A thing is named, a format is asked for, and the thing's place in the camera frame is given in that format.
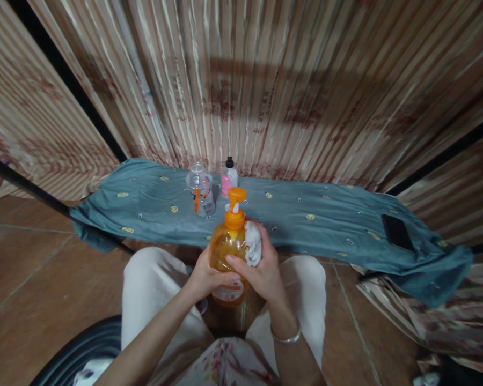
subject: black bottle cap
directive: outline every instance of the black bottle cap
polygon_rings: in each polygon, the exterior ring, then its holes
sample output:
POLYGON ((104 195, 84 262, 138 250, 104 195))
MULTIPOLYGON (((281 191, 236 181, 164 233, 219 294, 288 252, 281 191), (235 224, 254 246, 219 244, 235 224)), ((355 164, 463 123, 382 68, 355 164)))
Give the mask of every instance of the black bottle cap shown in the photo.
POLYGON ((225 162, 225 167, 232 168, 234 166, 235 166, 235 163, 232 160, 232 157, 227 157, 227 161, 225 162))

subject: beige trousers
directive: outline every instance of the beige trousers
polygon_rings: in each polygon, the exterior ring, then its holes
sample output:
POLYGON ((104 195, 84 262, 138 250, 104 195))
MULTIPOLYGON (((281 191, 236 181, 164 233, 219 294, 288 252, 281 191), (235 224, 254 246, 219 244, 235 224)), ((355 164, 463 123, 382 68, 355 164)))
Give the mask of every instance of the beige trousers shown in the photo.
MULTIPOLYGON (((326 275, 312 256, 294 256, 280 265, 281 276, 291 306, 299 319, 304 338, 321 368, 326 315, 326 275)), ((188 275, 184 263, 156 247, 136 252, 124 271, 122 298, 122 350, 184 286, 188 275)), ((260 349, 276 374, 274 341, 270 315, 265 306, 247 331, 245 340, 260 349)), ((170 341, 158 368, 168 366, 189 351, 191 363, 214 339, 193 307, 170 341)))

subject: teal cloth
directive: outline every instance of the teal cloth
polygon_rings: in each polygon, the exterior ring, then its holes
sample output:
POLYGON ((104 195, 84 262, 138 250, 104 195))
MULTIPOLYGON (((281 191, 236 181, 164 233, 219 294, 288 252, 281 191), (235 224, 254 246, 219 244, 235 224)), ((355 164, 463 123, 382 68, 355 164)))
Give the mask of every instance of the teal cloth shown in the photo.
MULTIPOLYGON (((211 218, 197 216, 186 186, 187 173, 129 159, 95 194, 72 207, 71 215, 121 237, 205 247, 224 219, 228 200, 219 197, 220 178, 214 174, 216 211, 211 218)), ((279 250, 336 258, 388 273, 400 288, 431 307, 454 294, 472 264, 470 247, 444 247, 443 239, 393 196, 347 185, 249 177, 240 177, 239 185, 247 190, 241 209, 264 224, 279 250), (405 222, 415 253, 388 243, 382 214, 405 222)), ((102 251, 114 248, 76 228, 83 240, 102 251)))

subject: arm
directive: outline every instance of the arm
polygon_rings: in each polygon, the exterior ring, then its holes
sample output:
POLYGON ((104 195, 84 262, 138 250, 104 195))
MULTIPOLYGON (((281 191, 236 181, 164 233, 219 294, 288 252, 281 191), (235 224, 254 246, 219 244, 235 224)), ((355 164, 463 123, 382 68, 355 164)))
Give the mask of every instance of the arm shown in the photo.
POLYGON ((166 347, 189 310, 215 288, 238 280, 234 272, 215 273, 209 267, 209 246, 201 253, 191 277, 140 334, 111 363, 96 386, 146 385, 166 347))
MULTIPOLYGON (((298 331, 297 319, 288 300, 268 303, 272 331, 278 339, 294 337, 298 331)), ((283 385, 325 385, 324 376, 311 349, 301 334, 299 341, 283 344, 274 340, 275 362, 283 385)))
MULTIPOLYGON (((291 310, 284 290, 277 251, 270 242, 266 229, 257 223, 261 233, 262 259, 257 267, 249 267, 242 259, 227 257, 232 267, 243 275, 255 291, 267 301, 272 331, 278 339, 294 337, 298 331, 297 318, 291 310)), ((311 349, 300 336, 293 344, 274 340, 275 361, 283 385, 325 385, 317 361, 311 349)))

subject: pump dispenser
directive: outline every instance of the pump dispenser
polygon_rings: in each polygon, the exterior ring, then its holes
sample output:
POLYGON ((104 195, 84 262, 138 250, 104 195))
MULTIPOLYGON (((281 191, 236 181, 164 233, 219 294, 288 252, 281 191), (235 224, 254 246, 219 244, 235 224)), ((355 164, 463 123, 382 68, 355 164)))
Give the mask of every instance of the pump dispenser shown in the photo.
MULTIPOLYGON (((209 265, 217 272, 234 271, 225 260, 232 255, 245 260, 245 213, 240 209, 239 203, 247 197, 243 188, 231 188, 228 192, 229 211, 225 213, 225 221, 218 224, 211 236, 211 257, 209 265)), ((243 303, 248 291, 249 283, 242 277, 228 285, 223 285, 213 291, 213 298, 225 307, 236 307, 243 303)))

